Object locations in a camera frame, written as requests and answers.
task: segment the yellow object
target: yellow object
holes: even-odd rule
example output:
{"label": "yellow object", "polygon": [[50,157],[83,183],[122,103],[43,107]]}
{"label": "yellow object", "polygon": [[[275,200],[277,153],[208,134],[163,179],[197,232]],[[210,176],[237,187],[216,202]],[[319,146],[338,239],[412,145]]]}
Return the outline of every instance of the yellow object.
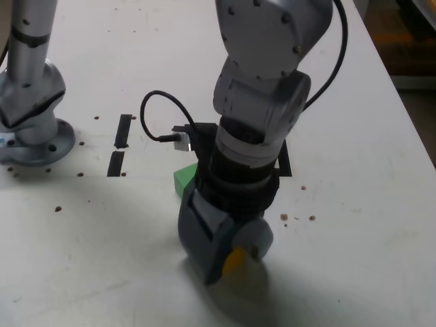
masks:
{"label": "yellow object", "polygon": [[239,268],[244,263],[245,250],[237,247],[228,255],[223,265],[223,276],[230,274],[234,269]]}

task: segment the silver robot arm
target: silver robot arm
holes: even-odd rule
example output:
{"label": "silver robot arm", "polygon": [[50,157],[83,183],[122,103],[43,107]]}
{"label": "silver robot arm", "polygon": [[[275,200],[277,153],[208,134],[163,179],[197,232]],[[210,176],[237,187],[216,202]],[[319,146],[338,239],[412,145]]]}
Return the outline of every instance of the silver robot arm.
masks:
{"label": "silver robot arm", "polygon": [[74,145],[74,131],[55,118],[65,83],[46,60],[57,0],[13,0],[7,69],[0,74],[0,162],[51,164]]}
{"label": "silver robot arm", "polygon": [[228,52],[213,100],[220,123],[215,130],[197,124],[197,133],[174,129],[189,134],[199,159],[178,233],[206,284],[221,277],[235,248],[261,260],[272,244],[263,216],[279,188],[274,166],[311,87],[297,67],[332,19],[332,0],[216,0],[216,6]]}

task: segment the black cable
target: black cable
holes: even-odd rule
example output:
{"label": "black cable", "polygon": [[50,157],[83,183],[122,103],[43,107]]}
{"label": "black cable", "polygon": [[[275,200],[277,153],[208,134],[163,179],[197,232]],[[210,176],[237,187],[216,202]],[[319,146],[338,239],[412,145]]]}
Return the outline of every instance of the black cable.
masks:
{"label": "black cable", "polygon": [[182,110],[183,114],[186,116],[187,120],[189,121],[189,124],[192,126],[192,129],[194,131],[197,131],[197,127],[196,124],[194,123],[191,115],[188,113],[188,110],[186,110],[186,108],[184,107],[184,105],[182,105],[182,103],[177,100],[175,97],[173,97],[171,94],[163,92],[163,91],[151,91],[149,94],[147,94],[145,96],[145,98],[142,100],[141,103],[141,111],[140,111],[140,120],[141,120],[141,125],[142,128],[145,131],[145,134],[147,134],[147,136],[153,140],[153,141],[157,141],[157,142],[177,142],[181,140],[181,136],[180,134],[172,134],[172,135],[163,135],[163,136],[159,136],[159,137],[155,137],[148,129],[148,127],[146,126],[145,123],[145,106],[147,104],[147,101],[150,100],[150,98],[154,95],[160,95],[162,97],[166,97],[167,99],[171,100],[176,106],[178,106],[180,108],[180,110]]}
{"label": "black cable", "polygon": [[7,54],[8,50],[9,50],[9,39],[6,40],[5,47],[3,48],[3,52],[1,53],[1,56],[0,56],[0,66],[3,65],[3,62],[5,61],[6,54]]}
{"label": "black cable", "polygon": [[322,88],[319,89],[317,93],[306,103],[305,111],[308,107],[310,107],[313,102],[318,100],[318,98],[328,89],[328,87],[332,84],[333,80],[336,78],[336,75],[339,73],[339,70],[341,69],[343,59],[345,58],[345,53],[347,52],[347,43],[348,43],[348,23],[347,23],[347,14],[345,13],[345,9],[343,7],[343,4],[341,3],[341,0],[333,0],[334,4],[336,5],[336,8],[339,12],[339,17],[341,18],[342,23],[342,44],[341,44],[341,51],[339,52],[339,58],[336,62],[336,65],[333,69],[332,74],[328,78],[327,82],[322,86]]}

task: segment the white tabletop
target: white tabletop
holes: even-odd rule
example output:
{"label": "white tabletop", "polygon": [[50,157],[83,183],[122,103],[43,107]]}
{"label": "white tabletop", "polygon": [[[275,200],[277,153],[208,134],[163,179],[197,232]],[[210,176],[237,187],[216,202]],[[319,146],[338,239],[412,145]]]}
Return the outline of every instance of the white tabletop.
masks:
{"label": "white tabletop", "polygon": [[[0,326],[436,326],[436,173],[352,0],[344,5],[347,56],[288,138],[294,177],[266,212],[275,241],[264,264],[205,288],[178,241],[172,180],[195,155],[151,142],[137,119],[127,176],[106,173],[120,114],[138,115],[153,89],[196,121],[219,118],[226,53],[214,1],[60,0],[49,57],[67,95],[56,112],[85,145],[50,173],[0,169]],[[312,94],[340,40],[335,12],[300,67]],[[185,123],[164,99],[147,110],[155,134]]]}

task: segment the green block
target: green block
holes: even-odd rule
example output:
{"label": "green block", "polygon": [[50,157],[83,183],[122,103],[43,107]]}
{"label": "green block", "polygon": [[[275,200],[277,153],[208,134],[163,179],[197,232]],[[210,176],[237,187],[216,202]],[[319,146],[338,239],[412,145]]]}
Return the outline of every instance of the green block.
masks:
{"label": "green block", "polygon": [[187,166],[183,169],[177,170],[174,173],[174,188],[180,199],[183,197],[183,191],[189,184],[191,179],[196,175],[197,164]]}

